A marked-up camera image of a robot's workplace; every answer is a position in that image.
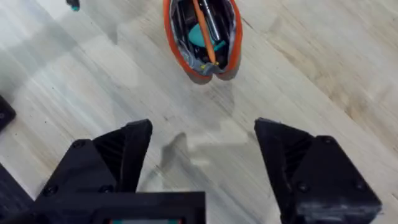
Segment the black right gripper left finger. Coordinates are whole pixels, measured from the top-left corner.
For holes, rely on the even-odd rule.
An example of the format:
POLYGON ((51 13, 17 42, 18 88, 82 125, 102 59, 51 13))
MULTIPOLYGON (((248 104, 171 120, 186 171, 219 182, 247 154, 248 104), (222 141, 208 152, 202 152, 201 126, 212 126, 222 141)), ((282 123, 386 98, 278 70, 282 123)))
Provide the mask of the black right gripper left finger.
POLYGON ((153 125, 133 121, 94 139, 72 143, 38 198, 75 193, 135 192, 153 125))

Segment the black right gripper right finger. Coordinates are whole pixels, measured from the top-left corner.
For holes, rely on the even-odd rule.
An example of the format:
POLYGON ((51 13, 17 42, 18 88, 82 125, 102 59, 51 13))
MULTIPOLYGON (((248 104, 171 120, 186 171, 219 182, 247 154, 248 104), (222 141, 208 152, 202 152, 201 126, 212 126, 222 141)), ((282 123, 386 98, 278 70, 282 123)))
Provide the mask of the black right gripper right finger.
POLYGON ((254 130, 282 223, 368 224, 382 210, 335 138, 265 118, 254 130))

